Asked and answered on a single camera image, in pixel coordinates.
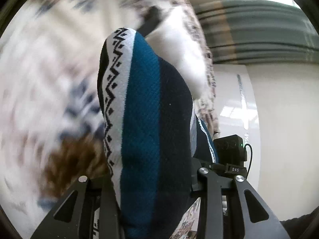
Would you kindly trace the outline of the black folded garment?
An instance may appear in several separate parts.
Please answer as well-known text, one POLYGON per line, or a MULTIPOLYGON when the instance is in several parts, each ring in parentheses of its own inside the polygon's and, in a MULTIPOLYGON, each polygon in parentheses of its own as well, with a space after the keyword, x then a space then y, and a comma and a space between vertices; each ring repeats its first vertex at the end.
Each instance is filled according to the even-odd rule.
POLYGON ((146 37, 152 33, 161 22, 160 10, 158 7, 151 7, 144 17, 144 23, 138 28, 138 32, 146 37))

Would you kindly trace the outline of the white fluffy garment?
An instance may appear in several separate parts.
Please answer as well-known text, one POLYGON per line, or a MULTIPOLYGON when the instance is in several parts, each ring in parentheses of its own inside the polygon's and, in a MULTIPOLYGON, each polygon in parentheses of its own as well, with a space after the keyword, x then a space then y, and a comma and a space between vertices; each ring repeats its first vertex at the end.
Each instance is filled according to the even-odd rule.
POLYGON ((208 88, 206 64, 198 42, 185 27, 186 15, 181 8, 172 9, 146 37, 155 54, 172 64, 186 82, 192 97, 200 98, 208 88))

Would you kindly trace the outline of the striped green curtain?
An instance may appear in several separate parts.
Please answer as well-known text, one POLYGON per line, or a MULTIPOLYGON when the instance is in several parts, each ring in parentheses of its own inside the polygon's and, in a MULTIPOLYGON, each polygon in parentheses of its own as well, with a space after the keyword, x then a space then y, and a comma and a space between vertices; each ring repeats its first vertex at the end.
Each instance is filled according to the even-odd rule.
POLYGON ((318 63, 318 33, 297 7, 222 0, 195 12, 215 64, 318 63))

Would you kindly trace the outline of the navy teal patterned sock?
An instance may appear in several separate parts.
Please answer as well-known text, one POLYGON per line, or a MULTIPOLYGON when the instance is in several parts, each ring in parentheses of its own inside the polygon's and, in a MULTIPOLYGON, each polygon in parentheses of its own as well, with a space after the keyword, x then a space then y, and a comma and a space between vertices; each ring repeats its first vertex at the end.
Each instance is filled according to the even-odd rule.
POLYGON ((187 211, 191 160, 217 162, 179 72, 130 28, 100 55, 104 148, 126 238, 170 238, 187 211))

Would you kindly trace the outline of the white floral fleece blanket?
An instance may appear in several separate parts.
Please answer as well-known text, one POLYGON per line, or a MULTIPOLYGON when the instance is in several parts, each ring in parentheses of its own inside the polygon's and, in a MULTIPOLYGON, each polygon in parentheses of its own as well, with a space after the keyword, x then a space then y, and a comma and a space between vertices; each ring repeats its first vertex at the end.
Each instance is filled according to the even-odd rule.
POLYGON ((100 51, 119 27, 138 29, 153 6, 161 21, 174 8, 185 13, 206 64, 195 111, 218 135, 212 54, 188 0, 26 0, 1 36, 1 207, 22 238, 77 176, 105 170, 100 51))

